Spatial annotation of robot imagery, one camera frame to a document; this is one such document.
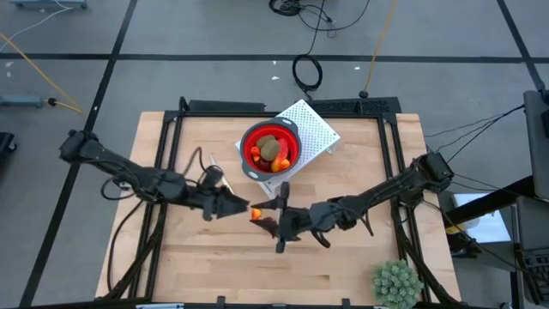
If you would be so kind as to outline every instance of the wooden tabletop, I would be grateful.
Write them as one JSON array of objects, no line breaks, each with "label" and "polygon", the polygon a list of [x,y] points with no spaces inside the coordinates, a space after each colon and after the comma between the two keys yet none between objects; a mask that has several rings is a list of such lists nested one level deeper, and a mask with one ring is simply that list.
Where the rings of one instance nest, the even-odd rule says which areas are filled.
[{"label": "wooden tabletop", "polygon": [[[412,158],[425,152],[423,133],[418,115],[397,116],[402,150],[409,164]],[[154,164],[162,118],[163,112],[141,115],[130,157],[134,162],[143,166]],[[210,164],[209,155],[213,154],[237,195],[251,203],[267,200],[259,185],[242,173],[234,146],[248,128],[262,120],[185,118],[176,171],[182,172],[192,151],[201,146],[204,164]],[[289,203],[293,207],[309,207],[330,197],[358,194],[386,179],[376,120],[331,118],[327,122],[340,134],[340,144],[333,155],[321,154],[291,179]],[[392,166],[397,173],[388,126],[387,134]],[[196,162],[188,178],[197,179],[199,175]],[[425,195],[426,200],[437,203],[434,194]],[[119,203],[113,231],[136,204],[135,199]],[[326,234],[332,247],[325,249],[309,233],[304,233],[300,235],[302,241],[288,244],[285,253],[276,254],[276,239],[249,223],[250,214],[206,222],[199,210],[170,205],[154,301],[215,303],[217,296],[224,295],[229,303],[338,305],[342,298],[349,298],[353,305],[376,305],[371,292],[372,266],[398,259],[389,207],[386,202],[370,210],[373,237],[362,225],[345,232],[334,229]],[[135,257],[143,213],[144,207],[126,222],[118,235],[112,266],[114,282]],[[422,204],[415,214],[427,266],[449,294],[460,299],[440,213]],[[148,262],[142,278],[147,273]],[[144,293],[144,281],[141,280],[138,295]],[[106,293],[105,260],[97,295]]]}]

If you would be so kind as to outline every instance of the metal grate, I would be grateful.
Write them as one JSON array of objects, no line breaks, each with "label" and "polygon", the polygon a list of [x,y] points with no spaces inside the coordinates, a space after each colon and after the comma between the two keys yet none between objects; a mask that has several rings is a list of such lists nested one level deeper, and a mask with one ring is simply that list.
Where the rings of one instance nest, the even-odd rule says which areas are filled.
[{"label": "metal grate", "polygon": [[525,277],[534,302],[549,304],[549,249],[525,250],[522,254],[530,274]]},{"label": "metal grate", "polygon": [[308,102],[316,112],[346,112],[362,115],[399,113],[401,104],[396,97],[370,99],[311,100]]},{"label": "metal grate", "polygon": [[[290,171],[275,176],[266,182],[258,183],[269,198],[275,198],[278,187],[284,181],[288,181],[323,151],[332,153],[341,138],[304,100],[288,107],[276,117],[288,118],[298,126],[301,156],[298,163]],[[236,142],[236,146],[239,148],[240,142]]]}]

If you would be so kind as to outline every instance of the orange carrot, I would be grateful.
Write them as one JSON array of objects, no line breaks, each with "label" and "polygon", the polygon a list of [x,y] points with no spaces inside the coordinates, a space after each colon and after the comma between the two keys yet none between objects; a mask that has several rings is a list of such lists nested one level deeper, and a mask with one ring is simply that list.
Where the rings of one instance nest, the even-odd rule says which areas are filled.
[{"label": "orange carrot", "polygon": [[261,219],[262,211],[260,209],[251,209],[251,219],[259,220]]},{"label": "orange carrot", "polygon": [[284,171],[285,169],[290,167],[290,160],[284,159],[281,161],[281,170]]},{"label": "orange carrot", "polygon": [[260,155],[260,154],[261,154],[261,149],[259,149],[259,147],[251,148],[251,155]]}]

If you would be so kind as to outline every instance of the green plant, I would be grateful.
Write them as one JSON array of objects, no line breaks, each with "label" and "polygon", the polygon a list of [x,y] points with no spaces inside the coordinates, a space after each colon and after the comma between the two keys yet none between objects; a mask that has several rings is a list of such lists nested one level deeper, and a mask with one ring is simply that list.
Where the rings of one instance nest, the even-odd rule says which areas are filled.
[{"label": "green plant", "polygon": [[423,288],[418,274],[404,261],[376,265],[371,280],[376,301],[391,309],[412,308]]}]

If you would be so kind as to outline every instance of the red bowl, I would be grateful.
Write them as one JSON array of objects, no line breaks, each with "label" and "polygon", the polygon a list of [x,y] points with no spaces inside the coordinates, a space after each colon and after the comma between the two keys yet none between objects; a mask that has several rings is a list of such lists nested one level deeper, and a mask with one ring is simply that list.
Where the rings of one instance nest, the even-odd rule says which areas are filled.
[{"label": "red bowl", "polygon": [[[284,138],[288,142],[288,153],[290,167],[277,172],[265,172],[256,167],[251,155],[251,148],[256,146],[256,142],[264,137],[272,135],[276,139]],[[282,117],[276,117],[268,121],[255,124],[249,128],[240,142],[240,155],[242,156],[242,168],[244,173],[257,181],[265,181],[276,175],[285,173],[292,169],[301,156],[301,141],[299,140],[298,126],[291,120]]]}]

